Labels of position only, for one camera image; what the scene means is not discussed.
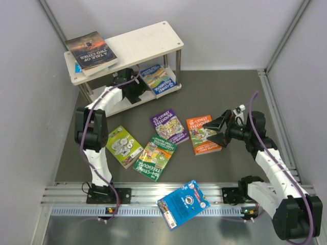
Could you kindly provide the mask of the blue back-cover book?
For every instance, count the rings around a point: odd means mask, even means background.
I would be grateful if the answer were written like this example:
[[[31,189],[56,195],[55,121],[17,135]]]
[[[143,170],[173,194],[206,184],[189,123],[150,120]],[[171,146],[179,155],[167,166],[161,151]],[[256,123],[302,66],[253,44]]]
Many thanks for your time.
[[[210,207],[195,180],[157,200],[156,204],[171,231]]]

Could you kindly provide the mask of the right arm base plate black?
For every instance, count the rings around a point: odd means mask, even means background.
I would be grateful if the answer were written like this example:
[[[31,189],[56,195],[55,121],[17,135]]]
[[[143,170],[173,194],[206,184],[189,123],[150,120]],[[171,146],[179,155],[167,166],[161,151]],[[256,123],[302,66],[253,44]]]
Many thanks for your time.
[[[222,188],[222,198],[224,204],[229,204],[232,206],[240,204],[255,204],[256,201],[246,197],[237,187],[223,187]]]

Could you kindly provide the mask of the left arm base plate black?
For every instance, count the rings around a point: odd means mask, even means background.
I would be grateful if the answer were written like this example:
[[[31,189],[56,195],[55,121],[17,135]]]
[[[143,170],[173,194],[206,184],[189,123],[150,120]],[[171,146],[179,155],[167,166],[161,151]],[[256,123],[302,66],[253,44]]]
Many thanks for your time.
[[[119,204],[130,204],[131,188],[116,188],[119,197]],[[116,204],[117,198],[114,191],[108,187],[104,192],[90,189],[86,199],[87,204]]]

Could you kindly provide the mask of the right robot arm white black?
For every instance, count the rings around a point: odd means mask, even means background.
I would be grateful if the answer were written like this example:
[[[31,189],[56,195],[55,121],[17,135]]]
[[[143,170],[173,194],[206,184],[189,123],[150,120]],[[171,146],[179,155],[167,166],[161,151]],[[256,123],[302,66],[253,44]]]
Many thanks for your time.
[[[232,139],[245,143],[246,150],[261,167],[273,189],[263,179],[247,176],[238,182],[238,195],[243,202],[256,201],[272,220],[281,240],[318,237],[323,204],[311,196],[291,175],[277,145],[266,135],[266,119],[262,112],[251,111],[243,117],[240,108],[226,110],[220,117],[203,125],[216,131],[208,140],[225,148]]]

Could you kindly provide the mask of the green 104-storey treehouse book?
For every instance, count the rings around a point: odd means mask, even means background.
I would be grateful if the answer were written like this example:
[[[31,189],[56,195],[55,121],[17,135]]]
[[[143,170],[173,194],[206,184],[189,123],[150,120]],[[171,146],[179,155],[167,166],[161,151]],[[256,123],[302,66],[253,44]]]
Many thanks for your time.
[[[158,135],[153,135],[137,159],[133,169],[157,182],[176,148],[176,144]]]

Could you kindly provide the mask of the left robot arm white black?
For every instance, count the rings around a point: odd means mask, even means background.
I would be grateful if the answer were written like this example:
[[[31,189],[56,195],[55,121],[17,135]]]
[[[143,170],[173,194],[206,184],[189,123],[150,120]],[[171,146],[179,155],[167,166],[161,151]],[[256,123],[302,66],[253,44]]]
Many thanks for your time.
[[[115,198],[112,174],[109,171],[105,147],[108,141],[106,115],[124,98],[136,98],[137,84],[141,71],[134,73],[131,68],[120,70],[112,84],[91,104],[79,107],[75,113],[75,142],[79,145],[80,155],[91,170],[91,190],[105,203]]]

